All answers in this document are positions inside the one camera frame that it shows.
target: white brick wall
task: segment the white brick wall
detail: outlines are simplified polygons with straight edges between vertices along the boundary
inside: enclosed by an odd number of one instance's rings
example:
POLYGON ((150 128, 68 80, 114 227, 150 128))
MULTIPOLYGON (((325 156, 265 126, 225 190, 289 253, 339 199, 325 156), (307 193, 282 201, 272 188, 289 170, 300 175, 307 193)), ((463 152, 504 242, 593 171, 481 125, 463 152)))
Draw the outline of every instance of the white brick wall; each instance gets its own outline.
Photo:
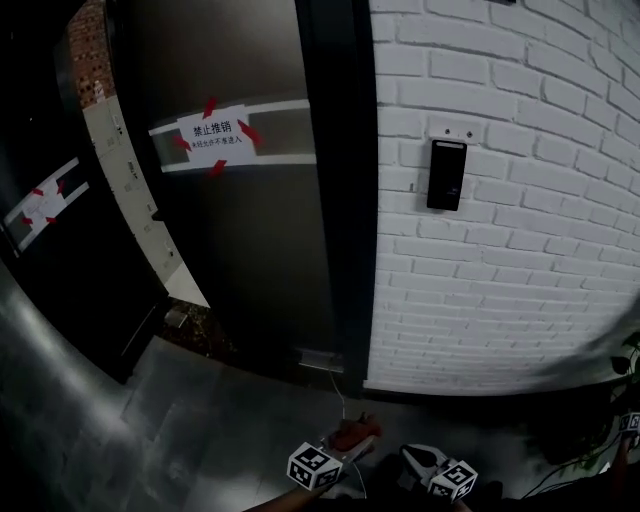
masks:
POLYGON ((508 394, 609 378, 606 350, 637 328, 611 329, 640 288, 640 8, 370 3, 380 212, 365 385, 508 394), (443 123, 479 140, 457 212, 426 208, 443 123), (587 366, 556 369, 576 357, 587 366))

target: floor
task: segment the floor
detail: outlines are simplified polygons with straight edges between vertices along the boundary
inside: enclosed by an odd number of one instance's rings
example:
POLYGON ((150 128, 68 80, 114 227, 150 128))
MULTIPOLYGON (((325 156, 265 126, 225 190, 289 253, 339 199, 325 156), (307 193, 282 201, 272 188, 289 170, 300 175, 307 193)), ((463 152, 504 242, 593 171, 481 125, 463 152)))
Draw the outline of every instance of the floor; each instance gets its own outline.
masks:
MULTIPOLYGON (((376 414, 384 430, 361 463, 365 479, 404 443, 438 446, 481 482, 501 480, 512 497, 550 469, 521 426, 477 408, 452 414, 347 399, 346 410, 376 414)), ((259 377, 157 337, 121 386, 62 339, 0 265, 2 439, 43 509, 242 511, 292 488, 289 454, 334 429, 341 411, 336 393, 259 377)), ((353 475, 345 485, 359 488, 353 475)))
POLYGON ((165 287, 169 295, 175 299, 191 302, 198 306, 209 307, 207 299, 202 295, 200 288, 198 288, 184 261, 167 280, 165 287))

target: wall-mounted device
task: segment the wall-mounted device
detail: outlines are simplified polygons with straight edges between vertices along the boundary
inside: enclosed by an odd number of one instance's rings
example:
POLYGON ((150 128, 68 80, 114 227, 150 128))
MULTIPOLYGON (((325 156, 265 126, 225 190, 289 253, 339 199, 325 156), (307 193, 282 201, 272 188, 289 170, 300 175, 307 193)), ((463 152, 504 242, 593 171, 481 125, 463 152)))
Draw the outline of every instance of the wall-mounted device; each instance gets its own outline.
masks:
POLYGON ((432 142, 428 208, 458 210, 466 160, 467 145, 464 142, 432 142))

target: red brick wall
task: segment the red brick wall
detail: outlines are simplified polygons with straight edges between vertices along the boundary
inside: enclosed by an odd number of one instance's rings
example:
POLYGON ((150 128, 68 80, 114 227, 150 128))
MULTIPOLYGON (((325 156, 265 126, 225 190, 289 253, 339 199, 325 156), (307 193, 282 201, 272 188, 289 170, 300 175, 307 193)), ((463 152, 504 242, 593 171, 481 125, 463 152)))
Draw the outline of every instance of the red brick wall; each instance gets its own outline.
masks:
POLYGON ((82 108, 96 103, 94 82, 100 80, 105 96, 115 95, 109 63, 103 0, 87 0, 67 27, 73 75, 82 108))

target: paper sign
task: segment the paper sign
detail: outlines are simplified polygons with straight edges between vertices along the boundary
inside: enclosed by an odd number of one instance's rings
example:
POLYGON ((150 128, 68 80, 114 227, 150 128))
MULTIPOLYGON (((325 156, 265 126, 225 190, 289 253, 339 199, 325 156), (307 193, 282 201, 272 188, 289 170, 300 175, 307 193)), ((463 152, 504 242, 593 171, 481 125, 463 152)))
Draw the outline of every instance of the paper sign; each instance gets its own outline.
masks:
POLYGON ((40 233, 48 224, 47 217, 56 218, 67 207, 67 203, 58 194, 56 180, 50 180, 39 187, 42 195, 31 193, 22 205, 22 213, 31 220, 31 230, 40 233))
POLYGON ((242 132, 238 120, 248 124, 244 105, 215 110, 206 119, 202 119, 202 112, 178 119, 180 134, 191 146, 189 161, 207 168, 218 160, 226 160, 227 165, 253 163, 253 142, 242 132))

